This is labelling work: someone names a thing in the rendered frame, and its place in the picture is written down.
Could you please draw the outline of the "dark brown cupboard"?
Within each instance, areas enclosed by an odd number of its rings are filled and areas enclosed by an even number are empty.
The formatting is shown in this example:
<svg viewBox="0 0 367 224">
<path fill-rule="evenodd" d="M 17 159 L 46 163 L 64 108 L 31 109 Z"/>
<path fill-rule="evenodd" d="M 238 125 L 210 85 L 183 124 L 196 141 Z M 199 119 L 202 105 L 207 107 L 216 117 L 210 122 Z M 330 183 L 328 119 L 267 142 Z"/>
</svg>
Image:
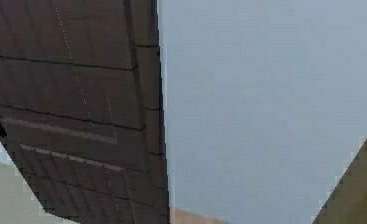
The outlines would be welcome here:
<svg viewBox="0 0 367 224">
<path fill-rule="evenodd" d="M 43 210 L 170 224 L 158 0 L 0 0 L 0 142 Z"/>
</svg>

